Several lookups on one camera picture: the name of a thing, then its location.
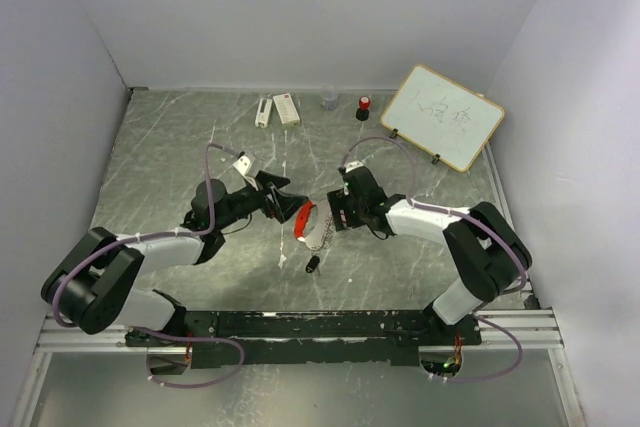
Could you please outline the red handled metal key holder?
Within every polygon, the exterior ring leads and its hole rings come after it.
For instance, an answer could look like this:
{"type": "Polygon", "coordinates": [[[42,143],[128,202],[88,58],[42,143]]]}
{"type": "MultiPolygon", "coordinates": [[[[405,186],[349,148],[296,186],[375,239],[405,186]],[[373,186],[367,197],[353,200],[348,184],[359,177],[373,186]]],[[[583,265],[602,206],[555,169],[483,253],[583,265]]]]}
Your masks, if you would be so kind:
{"type": "Polygon", "coordinates": [[[322,250],[330,243],[333,232],[333,217],[327,200],[308,201],[301,207],[293,234],[307,249],[322,250]]]}

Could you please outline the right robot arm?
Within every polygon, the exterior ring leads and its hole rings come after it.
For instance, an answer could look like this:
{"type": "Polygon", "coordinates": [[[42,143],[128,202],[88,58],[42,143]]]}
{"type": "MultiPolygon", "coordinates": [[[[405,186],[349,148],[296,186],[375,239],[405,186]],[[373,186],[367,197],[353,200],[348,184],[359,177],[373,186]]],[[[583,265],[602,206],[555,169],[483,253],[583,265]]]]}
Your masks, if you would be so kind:
{"type": "Polygon", "coordinates": [[[381,240],[411,236],[448,249],[457,279],[426,308],[424,331],[431,342],[448,343],[464,317],[526,284],[531,254],[495,205],[443,207],[388,196],[360,162],[339,173],[343,186],[327,195],[338,231],[366,227],[381,240]]]}

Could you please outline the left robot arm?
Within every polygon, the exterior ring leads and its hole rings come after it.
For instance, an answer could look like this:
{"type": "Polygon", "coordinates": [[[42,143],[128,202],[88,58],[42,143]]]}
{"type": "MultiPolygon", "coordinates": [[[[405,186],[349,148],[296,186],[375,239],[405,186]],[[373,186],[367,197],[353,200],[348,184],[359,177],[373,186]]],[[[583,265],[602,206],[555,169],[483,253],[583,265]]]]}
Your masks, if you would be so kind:
{"type": "Polygon", "coordinates": [[[187,332],[186,308],[157,289],[136,289],[138,275],[209,261],[224,245],[225,229],[257,211],[285,223],[308,200],[283,192],[289,182],[260,171],[254,183],[228,192],[222,181],[207,179],[197,186],[184,221],[172,231],[127,237],[92,228],[45,280],[41,298],[69,326],[89,335],[120,323],[149,329],[162,345],[176,345],[187,332]]]}

